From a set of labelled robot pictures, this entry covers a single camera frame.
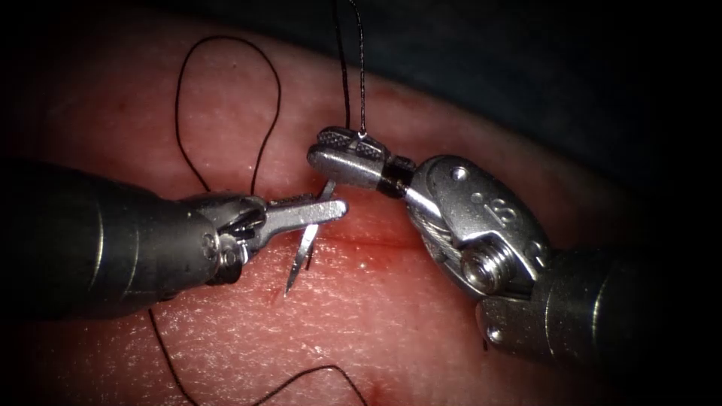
dark background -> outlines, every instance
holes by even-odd
[[[252,29],[337,56],[331,1],[133,3]],[[662,132],[655,102],[657,91],[669,85],[660,70],[674,59],[666,33],[676,29],[659,5],[357,1],[370,72],[486,116],[639,197],[658,194]],[[355,65],[353,11],[341,0],[339,12],[347,58]],[[19,50],[24,60],[40,65],[44,53],[62,49],[34,50],[32,38],[71,32],[75,16],[82,13],[83,2],[16,3],[2,18],[5,48]],[[32,70],[7,62],[2,69],[10,74]]]

